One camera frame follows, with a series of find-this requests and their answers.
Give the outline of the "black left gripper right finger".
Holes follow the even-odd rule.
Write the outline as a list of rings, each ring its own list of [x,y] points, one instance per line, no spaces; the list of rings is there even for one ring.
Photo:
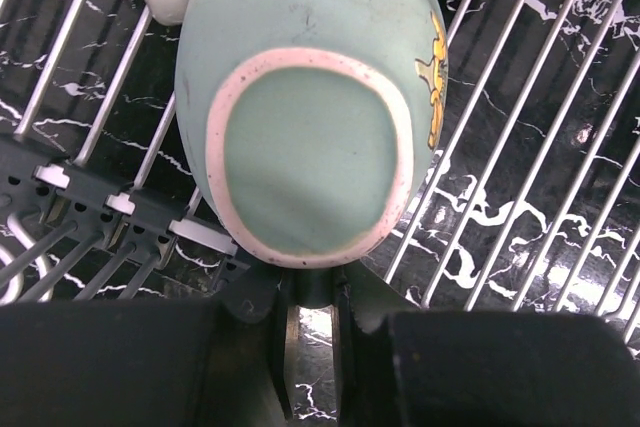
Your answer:
[[[639,370],[600,318],[422,310],[360,263],[333,281],[343,426],[639,422]]]

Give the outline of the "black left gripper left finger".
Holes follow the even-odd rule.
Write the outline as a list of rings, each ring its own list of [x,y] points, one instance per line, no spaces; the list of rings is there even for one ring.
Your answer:
[[[283,426],[297,321],[290,272],[210,297],[1,310],[5,426]]]

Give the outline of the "mint green cup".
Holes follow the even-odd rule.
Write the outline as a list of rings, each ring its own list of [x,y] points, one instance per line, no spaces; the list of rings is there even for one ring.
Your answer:
[[[175,71],[191,173],[249,255],[369,254],[418,192],[443,123],[437,0],[190,0]]]

